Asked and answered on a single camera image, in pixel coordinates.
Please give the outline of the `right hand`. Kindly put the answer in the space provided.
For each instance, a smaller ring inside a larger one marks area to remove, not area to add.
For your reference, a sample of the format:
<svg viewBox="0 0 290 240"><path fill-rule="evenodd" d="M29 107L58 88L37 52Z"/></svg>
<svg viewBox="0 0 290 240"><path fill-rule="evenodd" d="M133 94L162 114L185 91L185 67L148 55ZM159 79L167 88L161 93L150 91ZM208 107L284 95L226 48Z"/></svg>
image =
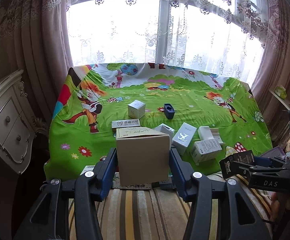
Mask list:
<svg viewBox="0 0 290 240"><path fill-rule="evenodd" d="M271 216L270 221L281 219L285 211L290 211L290 196L273 192L271 194Z"/></svg>

